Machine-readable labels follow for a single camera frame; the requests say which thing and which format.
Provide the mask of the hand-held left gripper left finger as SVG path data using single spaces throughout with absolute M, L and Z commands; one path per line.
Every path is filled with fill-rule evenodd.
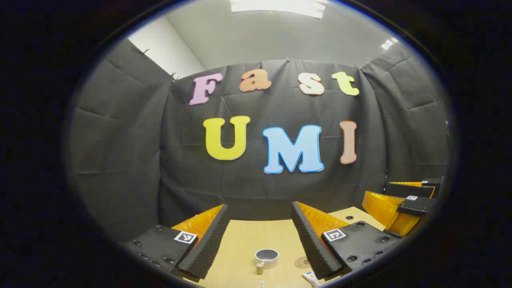
M 163 275 L 201 280 L 216 258 L 229 221 L 229 206 L 222 204 L 172 227 L 156 225 L 122 247 Z

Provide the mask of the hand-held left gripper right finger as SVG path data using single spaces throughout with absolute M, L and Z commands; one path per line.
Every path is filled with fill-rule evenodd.
M 366 266 L 399 244 L 400 236 L 365 221 L 348 224 L 316 208 L 292 202 L 291 217 L 306 257 L 319 280 Z

